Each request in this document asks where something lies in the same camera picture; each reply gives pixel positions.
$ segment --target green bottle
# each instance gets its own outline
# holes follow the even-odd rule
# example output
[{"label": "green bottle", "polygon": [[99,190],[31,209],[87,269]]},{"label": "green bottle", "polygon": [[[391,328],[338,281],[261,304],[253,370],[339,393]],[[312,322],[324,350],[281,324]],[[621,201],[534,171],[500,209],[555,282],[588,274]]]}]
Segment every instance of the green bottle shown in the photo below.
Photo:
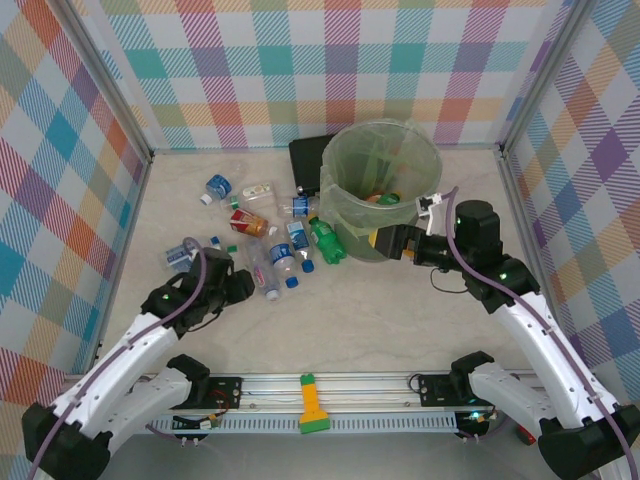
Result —
[{"label": "green bottle", "polygon": [[400,203],[400,195],[397,193],[385,193],[376,202],[378,205],[395,205]]},{"label": "green bottle", "polygon": [[338,264],[340,260],[347,258],[347,252],[329,224],[320,220],[315,213],[307,218],[311,225],[311,238],[322,252],[324,260],[329,264]]}]

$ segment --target beige floor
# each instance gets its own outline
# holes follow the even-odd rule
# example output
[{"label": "beige floor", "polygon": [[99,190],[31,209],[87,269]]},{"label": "beige floor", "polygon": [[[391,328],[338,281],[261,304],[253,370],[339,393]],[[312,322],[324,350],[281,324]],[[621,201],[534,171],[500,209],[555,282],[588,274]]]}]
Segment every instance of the beige floor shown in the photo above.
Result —
[{"label": "beige floor", "polygon": [[[489,150],[445,150],[439,191],[460,186],[458,200],[491,202],[502,219],[505,251],[523,258],[511,213]],[[243,235],[228,216],[198,201],[216,167],[241,158],[247,182],[272,180],[293,194],[286,150],[158,156],[104,338],[102,353],[122,336],[149,292],[169,278],[159,254],[186,235],[218,235],[224,244]],[[260,212],[282,222],[275,209]],[[316,259],[316,272],[275,303],[260,294],[225,309],[206,329],[186,335],[156,363],[186,353],[226,373],[376,372],[448,369],[452,360],[483,349],[505,368],[529,368],[515,342],[470,295],[448,295],[429,284],[429,269],[408,261],[367,264],[349,258],[338,266]],[[459,274],[440,275],[442,288],[460,289]]]}]

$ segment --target blue bottle cap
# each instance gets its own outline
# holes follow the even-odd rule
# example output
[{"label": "blue bottle cap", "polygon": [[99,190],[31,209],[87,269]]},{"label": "blue bottle cap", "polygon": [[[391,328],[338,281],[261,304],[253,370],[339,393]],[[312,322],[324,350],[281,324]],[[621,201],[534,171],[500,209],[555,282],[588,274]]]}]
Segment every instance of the blue bottle cap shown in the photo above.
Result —
[{"label": "blue bottle cap", "polygon": [[288,288],[296,288],[298,286],[298,279],[296,277],[287,278],[284,283]]},{"label": "blue bottle cap", "polygon": [[313,269],[315,267],[313,266],[313,262],[311,260],[305,260],[304,262],[302,262],[302,271],[304,273],[311,273],[313,272]]}]

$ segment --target trash can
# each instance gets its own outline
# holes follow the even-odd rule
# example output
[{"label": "trash can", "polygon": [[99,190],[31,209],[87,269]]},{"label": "trash can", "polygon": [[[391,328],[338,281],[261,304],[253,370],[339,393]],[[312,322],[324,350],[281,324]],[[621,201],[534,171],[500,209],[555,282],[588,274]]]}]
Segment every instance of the trash can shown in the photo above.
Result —
[{"label": "trash can", "polygon": [[[320,215],[334,225],[349,255],[385,260],[369,245],[378,228],[414,224],[415,199],[434,193],[442,159],[426,132],[414,122],[381,119],[338,133],[322,155]],[[379,205],[373,196],[395,193],[400,202]]]}]

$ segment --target wire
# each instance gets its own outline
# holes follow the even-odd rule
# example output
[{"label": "wire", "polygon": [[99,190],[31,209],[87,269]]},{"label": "wire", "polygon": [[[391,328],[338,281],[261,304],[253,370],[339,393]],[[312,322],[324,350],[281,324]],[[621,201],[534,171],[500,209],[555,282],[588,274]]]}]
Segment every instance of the wire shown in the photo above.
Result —
[{"label": "wire", "polygon": [[198,330],[202,330],[204,327],[209,326],[211,323],[215,322],[218,317],[220,316],[220,314],[222,313],[222,310],[218,310],[218,313],[216,313],[212,319],[208,320],[204,325],[200,325],[196,328],[192,328],[191,330],[187,330],[187,333],[193,333],[193,332],[197,332]]},{"label": "wire", "polygon": [[431,270],[431,273],[429,274],[429,280],[431,280],[431,286],[433,288],[435,288],[436,290],[438,290],[439,292],[442,293],[453,293],[455,295],[459,295],[461,293],[467,293],[469,291],[468,288],[465,288],[464,290],[445,290],[444,288],[440,288],[437,287],[435,283],[433,283],[433,272],[435,272],[436,270],[440,270],[438,267],[434,268],[433,270]]},{"label": "wire", "polygon": [[193,291],[191,296],[176,310],[174,310],[166,317],[161,318],[157,322],[154,322],[153,324],[149,325],[147,328],[144,328],[140,332],[135,334],[133,337],[131,337],[131,339],[129,339],[127,346],[121,346],[115,352],[113,352],[112,355],[105,358],[102,362],[98,363],[98,365],[94,367],[93,373],[91,373],[86,380],[84,379],[82,380],[82,385],[80,387],[80,390],[78,390],[78,393],[76,393],[73,399],[69,402],[69,405],[67,406],[67,408],[62,412],[62,415],[60,415],[56,423],[54,423],[53,427],[51,428],[51,430],[49,430],[49,433],[47,433],[47,436],[45,437],[44,441],[40,445],[40,448],[38,449],[38,453],[36,453],[36,456],[33,459],[33,463],[31,464],[31,469],[29,470],[29,474],[27,475],[27,480],[33,480],[35,478],[36,473],[38,472],[38,467],[40,466],[40,462],[42,462],[42,458],[44,457],[45,452],[49,448],[49,445],[51,445],[51,442],[53,441],[54,437],[58,434],[58,432],[60,431],[60,428],[62,428],[62,425],[64,424],[65,420],[69,418],[69,415],[71,415],[71,412],[73,411],[73,409],[80,404],[82,397],[86,395],[91,385],[93,385],[95,381],[98,379],[98,377],[102,375],[102,372],[104,372],[107,368],[109,368],[109,366],[111,366],[111,364],[115,362],[115,360],[120,355],[122,355],[124,352],[129,350],[129,348],[131,348],[142,337],[147,335],[149,332],[155,330],[156,328],[163,326],[165,323],[170,322],[171,320],[176,318],[178,315],[180,315],[182,312],[184,312],[196,300],[196,298],[198,298],[198,295],[200,295],[200,292],[202,291],[202,287],[204,286],[204,281],[206,278],[206,270],[207,270],[206,268],[207,260],[204,255],[204,250],[202,249],[202,246],[194,238],[191,238],[191,237],[185,237],[182,243],[185,249],[189,250],[188,244],[191,244],[192,246],[196,247],[196,249],[198,250],[198,253],[200,253],[200,277],[198,279],[198,284],[196,285],[195,290]]},{"label": "wire", "polygon": [[416,377],[419,377],[420,375],[422,375],[421,373],[414,373],[413,375],[411,375],[409,377],[409,379],[407,380],[407,387],[409,387],[409,390],[411,390],[413,393],[417,393],[418,395],[420,395],[420,390],[416,390],[415,388],[413,388],[413,386],[411,385],[411,383],[413,382],[413,379]]},{"label": "wire", "polygon": [[627,439],[625,438],[624,433],[622,433],[622,430],[620,430],[620,427],[618,426],[616,421],[613,419],[613,417],[611,416],[607,408],[604,406],[604,403],[602,403],[602,400],[600,400],[597,392],[591,386],[591,382],[585,376],[582,369],[580,368],[576,360],[573,358],[573,356],[567,349],[567,346],[562,342],[562,340],[556,334],[554,329],[551,328],[551,325],[542,317],[542,315],[538,313],[538,311],[535,308],[533,308],[520,295],[511,291],[504,285],[501,285],[498,282],[495,282],[490,278],[485,277],[481,273],[476,272],[473,268],[469,266],[469,264],[464,260],[464,258],[462,258],[462,255],[460,254],[460,251],[458,250],[458,247],[455,244],[455,240],[453,238],[453,231],[451,227],[453,223],[453,201],[455,199],[456,194],[458,193],[458,190],[459,190],[458,187],[453,187],[453,189],[449,193],[442,196],[443,199],[444,198],[448,199],[447,212],[445,216],[445,227],[447,231],[447,242],[449,243],[449,249],[451,250],[451,253],[453,253],[453,256],[455,257],[458,264],[462,268],[464,268],[472,277],[476,278],[477,280],[480,280],[481,282],[499,290],[500,292],[512,298],[516,303],[522,306],[522,308],[524,308],[527,312],[529,312],[529,314],[536,319],[538,324],[540,324],[540,326],[545,331],[549,332],[549,336],[553,339],[554,343],[558,347],[558,350],[560,350],[562,355],[565,357],[565,359],[573,369],[576,376],[580,379],[584,389],[587,391],[589,396],[593,399],[593,402],[598,407],[598,410],[600,410],[600,413],[602,413],[603,417],[606,419],[607,423],[613,430],[613,433],[615,434],[616,438],[620,442],[622,451],[627,457],[627,462],[629,463],[629,471],[631,473],[631,479],[638,480],[638,467],[636,466],[635,460],[633,458],[633,453],[631,452],[631,448],[629,447],[629,443],[627,442]]}]

